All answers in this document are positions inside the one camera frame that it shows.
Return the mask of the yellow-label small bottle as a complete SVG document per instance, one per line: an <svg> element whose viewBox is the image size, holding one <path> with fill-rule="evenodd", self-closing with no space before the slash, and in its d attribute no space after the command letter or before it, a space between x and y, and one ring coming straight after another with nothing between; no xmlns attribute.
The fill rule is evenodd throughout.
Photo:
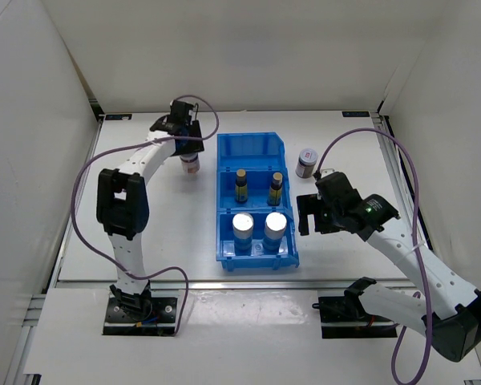
<svg viewBox="0 0 481 385"><path fill-rule="evenodd" d="M236 171L235 199L238 203L245 203L248 200L247 174L241 168Z"/></svg>
<svg viewBox="0 0 481 385"><path fill-rule="evenodd" d="M281 192L283 186L283 174L275 172L269 186L269 194L267 203L270 206L278 206L281 202Z"/></svg>

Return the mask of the silver-lid shaker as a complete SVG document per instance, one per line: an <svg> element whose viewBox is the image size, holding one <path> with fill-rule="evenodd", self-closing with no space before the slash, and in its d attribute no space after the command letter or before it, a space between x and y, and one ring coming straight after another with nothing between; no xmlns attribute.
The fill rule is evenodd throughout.
<svg viewBox="0 0 481 385"><path fill-rule="evenodd" d="M233 244L236 254L250 255L253 248L254 220L247 212L237 213L232 219Z"/></svg>
<svg viewBox="0 0 481 385"><path fill-rule="evenodd" d="M287 228L286 216L282 213L270 213L265 218L263 246L269 251L278 251L281 239Z"/></svg>

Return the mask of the dark sauce jar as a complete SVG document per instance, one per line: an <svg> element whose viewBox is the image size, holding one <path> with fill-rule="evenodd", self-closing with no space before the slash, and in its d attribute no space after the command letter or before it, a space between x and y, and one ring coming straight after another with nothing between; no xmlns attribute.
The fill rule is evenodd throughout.
<svg viewBox="0 0 481 385"><path fill-rule="evenodd" d="M186 174L193 175L200 170L200 160L197 152L181 155L180 161Z"/></svg>
<svg viewBox="0 0 481 385"><path fill-rule="evenodd" d="M302 179L310 178L317 163L318 154L312 148L304 148L297 158L295 173Z"/></svg>

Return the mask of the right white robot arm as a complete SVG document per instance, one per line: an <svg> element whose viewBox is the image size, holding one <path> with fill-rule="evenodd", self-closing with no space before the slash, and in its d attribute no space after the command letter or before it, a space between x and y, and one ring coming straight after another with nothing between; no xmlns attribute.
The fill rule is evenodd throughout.
<svg viewBox="0 0 481 385"><path fill-rule="evenodd" d="M359 278L337 301L344 318L371 315L392 320L430 337L445 359L461 361L481 342L481 290L461 278L426 246L406 235L406 223L385 198L361 198L343 172L314 174L317 192L297 197L298 231L307 236L348 232L387 257L419 289L412 298Z"/></svg>

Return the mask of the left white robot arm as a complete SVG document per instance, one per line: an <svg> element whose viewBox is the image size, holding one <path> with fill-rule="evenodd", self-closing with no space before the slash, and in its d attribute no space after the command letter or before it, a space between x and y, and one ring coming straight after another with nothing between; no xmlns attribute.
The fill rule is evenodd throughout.
<svg viewBox="0 0 481 385"><path fill-rule="evenodd" d="M143 146L119 167L105 168L98 176L96 216L117 264L111 292L134 322L146 322L155 313L142 252L142 232L149 220L147 184L168 158L193 158L204 150L197 112L197 104L171 102L169 114L148 129Z"/></svg>

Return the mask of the blue three-compartment plastic bin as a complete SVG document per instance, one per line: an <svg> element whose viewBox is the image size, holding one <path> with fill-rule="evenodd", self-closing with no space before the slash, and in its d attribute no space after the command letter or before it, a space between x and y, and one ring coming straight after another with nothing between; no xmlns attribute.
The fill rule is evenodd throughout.
<svg viewBox="0 0 481 385"><path fill-rule="evenodd" d="M247 174L248 200L245 203L235 199L236 171L240 168ZM269 186L275 172L283 174L281 202L278 206L270 206L267 203ZM236 254L233 244L232 219L241 212L251 214L254 220L250 255ZM263 246L265 218L271 212L282 213L287 219L278 251L269 251ZM285 145L275 132L219 134L217 137L216 260L228 271L299 266Z"/></svg>

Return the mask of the left blue corner label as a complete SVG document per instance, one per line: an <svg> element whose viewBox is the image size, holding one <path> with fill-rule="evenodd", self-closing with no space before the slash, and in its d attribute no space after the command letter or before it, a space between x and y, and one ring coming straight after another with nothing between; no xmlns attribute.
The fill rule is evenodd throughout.
<svg viewBox="0 0 481 385"><path fill-rule="evenodd" d="M105 120L112 120L112 121L131 120L132 114L106 114L104 119Z"/></svg>

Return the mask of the blue corner label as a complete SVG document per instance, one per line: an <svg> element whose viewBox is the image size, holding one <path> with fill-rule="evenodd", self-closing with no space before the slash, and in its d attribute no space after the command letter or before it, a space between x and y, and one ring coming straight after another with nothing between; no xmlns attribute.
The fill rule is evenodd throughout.
<svg viewBox="0 0 481 385"><path fill-rule="evenodd" d="M366 118L370 117L368 111L343 111L342 116L346 118Z"/></svg>
<svg viewBox="0 0 481 385"><path fill-rule="evenodd" d="M105 120L112 120L112 121L131 120L132 114L106 114L104 119Z"/></svg>

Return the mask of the right blue corner label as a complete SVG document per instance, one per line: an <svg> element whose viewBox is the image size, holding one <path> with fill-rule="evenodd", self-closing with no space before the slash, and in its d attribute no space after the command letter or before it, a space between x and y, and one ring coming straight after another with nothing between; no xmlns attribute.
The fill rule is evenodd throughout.
<svg viewBox="0 0 481 385"><path fill-rule="evenodd" d="M368 111L343 111L342 116L346 118L366 118L370 117Z"/></svg>

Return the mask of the right aluminium frame rail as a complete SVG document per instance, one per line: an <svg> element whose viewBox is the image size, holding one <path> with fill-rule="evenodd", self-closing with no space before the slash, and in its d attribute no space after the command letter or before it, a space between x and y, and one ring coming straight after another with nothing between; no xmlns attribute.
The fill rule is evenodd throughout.
<svg viewBox="0 0 481 385"><path fill-rule="evenodd" d="M394 135L394 131L390 125L390 118L386 115L380 115L378 111L370 111L370 118L374 129L385 132L389 136ZM390 176L394 195L397 199L397 207L401 217L405 220L408 227L408 233L411 233L411 225L414 210L415 189L413 177L407 171L406 158L401 150L392 140L381 134L376 134L383 159L386 164L387 172ZM430 239L430 234L423 220L423 216L418 211L418 239L424 241L428 249L434 252L434 245Z"/></svg>

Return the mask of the aluminium frame rail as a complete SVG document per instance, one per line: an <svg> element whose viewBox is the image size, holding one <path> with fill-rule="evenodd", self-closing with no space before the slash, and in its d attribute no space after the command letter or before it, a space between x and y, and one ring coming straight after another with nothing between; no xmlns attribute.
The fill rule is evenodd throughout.
<svg viewBox="0 0 481 385"><path fill-rule="evenodd" d="M84 164L89 161L90 158L95 153L95 148L97 145L97 141L99 138L99 133L103 124L103 109L99 104L99 101L96 99L94 95L88 97L88 102L91 106L91 110L97 120L97 126L95 129L95 133L93 134L91 144L88 148L88 152L86 154ZM79 193L79 187L75 191L71 193L71 201L70 201L70 211L68 215L67 225L64 229L63 235L59 242L59 248L57 250L57 254L55 256L53 265L51 267L50 274L46 279L46 284L41 290L41 294L46 294L50 288L56 287L57 282L59 281L60 270L63 266L63 261L67 251L67 245L71 238L71 234L73 231L73 214L76 212L77 206L77 196Z"/></svg>
<svg viewBox="0 0 481 385"><path fill-rule="evenodd" d="M59 281L49 289L106 289L112 282L107 281ZM190 290L315 290L341 292L352 280L322 280L322 281L190 281ZM415 285L404 278L378 279L378 283L392 290L412 290ZM183 290L181 281L156 281L152 283L153 290ZM42 313L46 293L34 294L31 297L23 326L35 326Z"/></svg>
<svg viewBox="0 0 481 385"><path fill-rule="evenodd" d="M389 136L394 135L394 131L390 125L390 118L386 115L380 115L378 111L370 111L370 118L374 129L385 132ZM411 225L414 210L415 189L413 177L407 171L406 158L401 150L392 140L381 134L376 134L383 159L386 164L387 172L390 176L394 195L397 199L397 207L401 217L405 220L408 227L408 233L411 233ZM430 234L423 220L423 216L418 211L418 239L424 241L428 249L434 252L434 245L430 239Z"/></svg>

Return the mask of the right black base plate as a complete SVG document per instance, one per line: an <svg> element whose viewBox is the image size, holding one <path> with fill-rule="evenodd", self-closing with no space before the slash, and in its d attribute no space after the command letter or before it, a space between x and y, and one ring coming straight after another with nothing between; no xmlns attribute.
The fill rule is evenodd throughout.
<svg viewBox="0 0 481 385"><path fill-rule="evenodd" d="M397 337L395 322L372 314L354 315L341 296L319 296L312 308L319 313L323 339Z"/></svg>

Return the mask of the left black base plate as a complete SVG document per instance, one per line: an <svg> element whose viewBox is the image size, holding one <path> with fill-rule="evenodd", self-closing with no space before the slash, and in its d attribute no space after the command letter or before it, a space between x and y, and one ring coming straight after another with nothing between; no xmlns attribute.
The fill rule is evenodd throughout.
<svg viewBox="0 0 481 385"><path fill-rule="evenodd" d="M177 324L178 297L151 292L140 306L128 306L109 294L102 335L170 337Z"/></svg>

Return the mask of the left aluminium frame rail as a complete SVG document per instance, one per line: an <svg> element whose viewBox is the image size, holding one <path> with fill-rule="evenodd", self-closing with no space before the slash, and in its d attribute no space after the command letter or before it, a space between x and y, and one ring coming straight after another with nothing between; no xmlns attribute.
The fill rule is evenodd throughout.
<svg viewBox="0 0 481 385"><path fill-rule="evenodd" d="M91 110L97 120L97 126L95 129L95 133L93 134L91 144L88 148L88 152L86 154L84 164L89 161L90 158L95 153L95 148L97 145L97 141L99 138L99 133L103 124L103 109L99 104L99 101L96 99L94 95L88 97L88 102L91 106ZM56 287L57 282L59 281L60 270L63 266L63 261L67 251L67 245L71 238L71 234L73 231L73 214L76 212L77 206L77 196L79 193L79 187L75 191L71 193L71 201L70 201L70 211L68 215L67 225L64 229L63 235L59 242L59 248L57 250L57 254L55 256L53 265L51 267L50 274L46 279L46 284L41 290L41 294L46 294L50 288Z"/></svg>

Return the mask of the front aluminium frame rail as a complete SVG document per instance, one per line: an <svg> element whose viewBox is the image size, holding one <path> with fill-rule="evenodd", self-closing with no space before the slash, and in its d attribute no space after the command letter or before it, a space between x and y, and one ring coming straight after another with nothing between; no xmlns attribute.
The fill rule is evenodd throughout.
<svg viewBox="0 0 481 385"><path fill-rule="evenodd" d="M112 282L107 281L59 281L49 289L106 289ZM190 290L315 290L341 292L352 280L322 280L322 281L190 281ZM378 283L392 290L412 290L415 285L404 278L378 279ZM181 281L156 281L152 283L153 290L183 290ZM23 326L35 326L42 313L46 293L34 294L31 297Z"/></svg>

